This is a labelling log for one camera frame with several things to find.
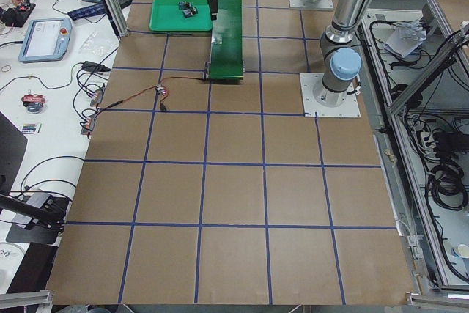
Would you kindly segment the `dark push button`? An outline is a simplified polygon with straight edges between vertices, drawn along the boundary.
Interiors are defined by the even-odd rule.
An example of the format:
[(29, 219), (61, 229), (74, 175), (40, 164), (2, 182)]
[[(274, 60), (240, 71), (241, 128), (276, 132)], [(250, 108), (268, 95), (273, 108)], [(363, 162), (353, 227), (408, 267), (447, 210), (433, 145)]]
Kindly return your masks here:
[(178, 4), (178, 7), (182, 11), (189, 11), (189, 12), (191, 12), (193, 9), (193, 5), (189, 1), (180, 1)]

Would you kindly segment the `green plastic tray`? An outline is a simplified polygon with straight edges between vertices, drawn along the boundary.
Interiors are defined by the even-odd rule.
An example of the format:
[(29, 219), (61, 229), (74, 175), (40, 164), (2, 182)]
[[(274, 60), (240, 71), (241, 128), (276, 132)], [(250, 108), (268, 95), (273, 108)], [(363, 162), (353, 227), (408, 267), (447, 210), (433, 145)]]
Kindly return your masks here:
[[(185, 17), (180, 2), (189, 2), (197, 13)], [(153, 0), (149, 29), (154, 32), (209, 32), (212, 20), (207, 0)]]

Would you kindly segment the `green conveyor belt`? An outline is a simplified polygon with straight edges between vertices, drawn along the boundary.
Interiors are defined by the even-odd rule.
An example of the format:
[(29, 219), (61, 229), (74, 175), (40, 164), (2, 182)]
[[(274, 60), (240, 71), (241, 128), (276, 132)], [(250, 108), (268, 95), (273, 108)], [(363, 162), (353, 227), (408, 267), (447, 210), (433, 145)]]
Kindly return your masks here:
[(242, 0), (218, 0), (204, 76), (211, 81), (241, 80), (243, 74)]

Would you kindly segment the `blue plaid pouch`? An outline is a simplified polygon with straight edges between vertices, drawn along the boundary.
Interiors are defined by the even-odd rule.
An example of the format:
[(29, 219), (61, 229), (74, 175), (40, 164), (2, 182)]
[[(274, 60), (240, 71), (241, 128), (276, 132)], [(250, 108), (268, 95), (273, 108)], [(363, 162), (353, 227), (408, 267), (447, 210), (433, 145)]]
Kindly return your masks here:
[(106, 15), (107, 13), (108, 12), (106, 11), (104, 4), (96, 3), (86, 7), (80, 7), (78, 9), (71, 10), (67, 13), (67, 15), (70, 17), (71, 20), (76, 21), (78, 19), (90, 18), (98, 15)]

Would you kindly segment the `small controller circuit board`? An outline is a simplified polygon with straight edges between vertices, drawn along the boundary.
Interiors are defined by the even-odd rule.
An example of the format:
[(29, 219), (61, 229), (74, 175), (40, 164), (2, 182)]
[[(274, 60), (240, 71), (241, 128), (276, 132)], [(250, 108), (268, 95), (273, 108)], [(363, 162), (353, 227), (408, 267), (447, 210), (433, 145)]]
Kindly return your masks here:
[(159, 95), (164, 95), (166, 94), (166, 88), (164, 86), (161, 86), (161, 85), (157, 85), (155, 87), (155, 90), (156, 92), (159, 94)]

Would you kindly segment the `black power adapter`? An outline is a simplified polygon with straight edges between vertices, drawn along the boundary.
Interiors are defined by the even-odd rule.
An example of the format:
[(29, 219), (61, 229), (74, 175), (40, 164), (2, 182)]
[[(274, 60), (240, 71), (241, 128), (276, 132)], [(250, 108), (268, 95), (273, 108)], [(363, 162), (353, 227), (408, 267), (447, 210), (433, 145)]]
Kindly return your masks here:
[(111, 68), (106, 67), (104, 64), (91, 61), (83, 62), (81, 64), (81, 69), (89, 73), (107, 73), (111, 71)]

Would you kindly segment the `near teach pendant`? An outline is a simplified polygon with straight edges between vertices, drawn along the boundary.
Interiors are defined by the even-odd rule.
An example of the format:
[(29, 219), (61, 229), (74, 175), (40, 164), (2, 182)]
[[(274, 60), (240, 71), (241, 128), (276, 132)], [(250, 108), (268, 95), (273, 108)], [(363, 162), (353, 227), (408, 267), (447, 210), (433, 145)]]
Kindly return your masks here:
[(60, 61), (67, 52), (73, 26), (69, 18), (37, 19), (29, 23), (18, 55), (22, 63)]

